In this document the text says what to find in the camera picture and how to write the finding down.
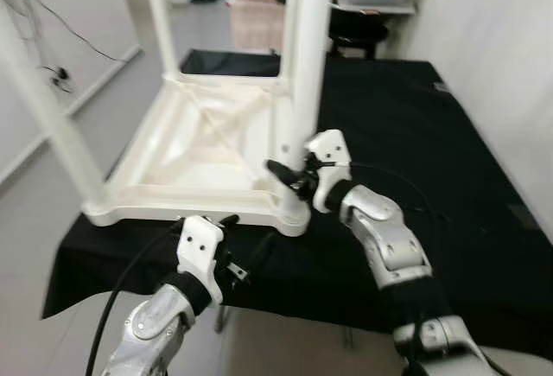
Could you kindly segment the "black tablecloth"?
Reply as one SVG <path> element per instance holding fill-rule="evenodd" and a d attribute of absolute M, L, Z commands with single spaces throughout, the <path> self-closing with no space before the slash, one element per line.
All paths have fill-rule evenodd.
<path fill-rule="evenodd" d="M 553 248 L 465 110 L 427 61 L 332 57 L 321 82 L 320 130 L 343 131 L 356 182 L 402 206 L 435 278 L 475 341 L 553 359 Z M 375 290 L 360 283 L 362 250 L 332 215 L 313 214 L 306 233 L 273 241 L 273 227 L 237 226 L 232 250 L 251 282 L 226 305 L 390 332 L 374 314 Z"/>

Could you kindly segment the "white plastic children table top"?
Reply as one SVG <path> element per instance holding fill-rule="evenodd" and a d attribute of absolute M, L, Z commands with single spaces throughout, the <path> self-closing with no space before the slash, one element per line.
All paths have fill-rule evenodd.
<path fill-rule="evenodd" d="M 96 226 L 122 220 L 237 215 L 284 235 L 307 231 L 302 210 L 266 169 L 291 127 L 288 77 L 167 73 L 138 130 L 84 213 Z"/>

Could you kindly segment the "beige cloth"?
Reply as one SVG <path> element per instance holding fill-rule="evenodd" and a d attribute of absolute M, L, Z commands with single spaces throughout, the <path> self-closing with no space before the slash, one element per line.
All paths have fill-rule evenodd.
<path fill-rule="evenodd" d="M 237 49 L 280 51 L 284 42 L 284 4 L 272 1 L 226 0 L 232 14 L 232 41 Z"/>

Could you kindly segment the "black round stool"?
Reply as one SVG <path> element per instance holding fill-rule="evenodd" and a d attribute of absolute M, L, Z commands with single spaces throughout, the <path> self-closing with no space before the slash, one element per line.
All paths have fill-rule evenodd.
<path fill-rule="evenodd" d="M 380 40 L 376 39 L 348 39 L 348 37 L 336 36 L 331 39 L 328 55 L 346 57 L 344 49 L 359 49 L 362 59 L 372 61 L 376 59 L 377 47 Z"/>

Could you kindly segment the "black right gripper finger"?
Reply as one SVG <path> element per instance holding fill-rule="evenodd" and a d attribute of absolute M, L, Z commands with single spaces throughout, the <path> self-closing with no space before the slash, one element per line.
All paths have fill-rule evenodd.
<path fill-rule="evenodd" d="M 265 160 L 264 166 L 281 185 L 287 187 L 293 194 L 299 195 L 301 193 L 303 175 L 300 171 L 293 170 L 277 160 Z"/>

